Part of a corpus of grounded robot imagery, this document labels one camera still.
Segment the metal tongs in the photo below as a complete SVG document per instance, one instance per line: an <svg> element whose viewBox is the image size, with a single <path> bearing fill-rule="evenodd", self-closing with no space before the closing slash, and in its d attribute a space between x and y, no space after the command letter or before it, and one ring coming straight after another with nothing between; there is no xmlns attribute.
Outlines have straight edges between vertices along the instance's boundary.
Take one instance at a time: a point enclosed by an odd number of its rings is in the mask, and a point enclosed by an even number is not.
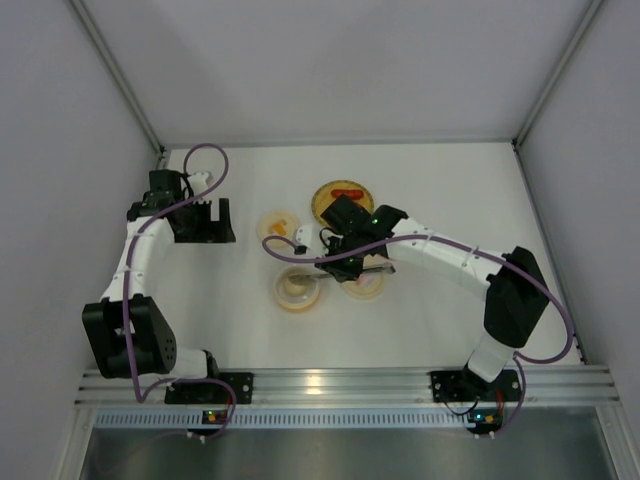
<svg viewBox="0 0 640 480"><path fill-rule="evenodd" d="M396 272L395 267L391 263L383 263L381 265L366 267L362 272L356 275L332 274L328 272L311 273L311 274L290 274L287 279L293 284L305 284L311 281L324 280L332 278L338 283L356 281L365 275L391 275Z"/></svg>

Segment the red sausage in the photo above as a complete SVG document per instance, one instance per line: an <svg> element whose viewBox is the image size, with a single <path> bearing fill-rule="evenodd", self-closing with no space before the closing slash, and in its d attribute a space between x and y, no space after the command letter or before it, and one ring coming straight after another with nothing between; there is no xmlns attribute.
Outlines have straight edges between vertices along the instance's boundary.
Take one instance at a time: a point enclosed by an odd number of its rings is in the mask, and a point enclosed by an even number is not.
<svg viewBox="0 0 640 480"><path fill-rule="evenodd" d="M333 189L331 195L333 198L346 196L351 200L360 200L364 197L364 192L361 189Z"/></svg>

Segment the cream lid orange handle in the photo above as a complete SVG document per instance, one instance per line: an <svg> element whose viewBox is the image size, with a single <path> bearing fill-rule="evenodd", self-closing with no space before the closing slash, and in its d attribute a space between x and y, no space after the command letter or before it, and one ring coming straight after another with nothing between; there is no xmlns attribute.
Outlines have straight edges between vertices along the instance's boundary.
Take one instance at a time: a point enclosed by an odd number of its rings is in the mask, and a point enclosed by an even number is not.
<svg viewBox="0 0 640 480"><path fill-rule="evenodd" d="M277 210L264 214L257 224L257 235L260 241L266 237L275 236L268 242L271 249L279 250L288 246L285 239L294 240L299 228L299 218L289 210Z"/></svg>

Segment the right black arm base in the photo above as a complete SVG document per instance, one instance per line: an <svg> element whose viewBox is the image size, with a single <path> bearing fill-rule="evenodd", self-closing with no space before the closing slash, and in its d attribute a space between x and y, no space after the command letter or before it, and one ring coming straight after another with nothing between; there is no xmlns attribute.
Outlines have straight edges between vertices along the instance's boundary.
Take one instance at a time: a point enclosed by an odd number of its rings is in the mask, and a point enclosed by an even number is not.
<svg viewBox="0 0 640 480"><path fill-rule="evenodd" d="M491 382L467 368L434 370L429 377L436 403L496 402L498 394L504 402L517 402L522 393L518 373L511 369L503 370Z"/></svg>

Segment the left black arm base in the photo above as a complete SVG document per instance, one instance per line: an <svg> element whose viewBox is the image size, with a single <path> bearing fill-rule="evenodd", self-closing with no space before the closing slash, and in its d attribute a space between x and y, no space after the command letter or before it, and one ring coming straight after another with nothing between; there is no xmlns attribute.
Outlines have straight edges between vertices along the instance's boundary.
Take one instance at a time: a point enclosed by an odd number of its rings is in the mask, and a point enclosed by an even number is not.
<svg viewBox="0 0 640 480"><path fill-rule="evenodd" d="M251 372L222 372L217 379L179 381L165 391L168 405L249 405L254 375Z"/></svg>

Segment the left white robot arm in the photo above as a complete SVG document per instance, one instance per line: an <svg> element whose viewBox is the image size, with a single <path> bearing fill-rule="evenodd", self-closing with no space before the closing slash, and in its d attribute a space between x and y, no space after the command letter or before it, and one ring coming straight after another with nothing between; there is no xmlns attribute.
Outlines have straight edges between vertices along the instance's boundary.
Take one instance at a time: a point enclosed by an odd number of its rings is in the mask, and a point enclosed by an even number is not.
<svg viewBox="0 0 640 480"><path fill-rule="evenodd" d="M212 218L204 193L214 185L206 171L193 174L156 170L150 188L127 212L127 238L109 286L96 303L84 306L82 323L103 377L131 376L123 318L128 300L129 322L140 376L215 378L219 375L207 350L180 347L154 299L162 266L177 244L225 244L236 241L229 200L218 200L219 218Z"/></svg>

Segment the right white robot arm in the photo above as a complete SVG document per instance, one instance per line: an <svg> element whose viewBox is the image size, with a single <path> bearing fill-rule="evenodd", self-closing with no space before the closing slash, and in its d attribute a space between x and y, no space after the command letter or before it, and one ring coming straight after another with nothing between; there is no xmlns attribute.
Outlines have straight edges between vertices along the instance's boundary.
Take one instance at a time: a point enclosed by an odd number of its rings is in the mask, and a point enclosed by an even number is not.
<svg viewBox="0 0 640 480"><path fill-rule="evenodd" d="M311 224L294 233L297 253L315 256L316 268L337 282L356 280L365 259L378 256L439 274L484 303L484 332L466 362L472 376L490 383L526 345L549 304L535 256L516 247L486 253L420 224L405 211L381 205L368 212L346 195L321 214L330 236Z"/></svg>

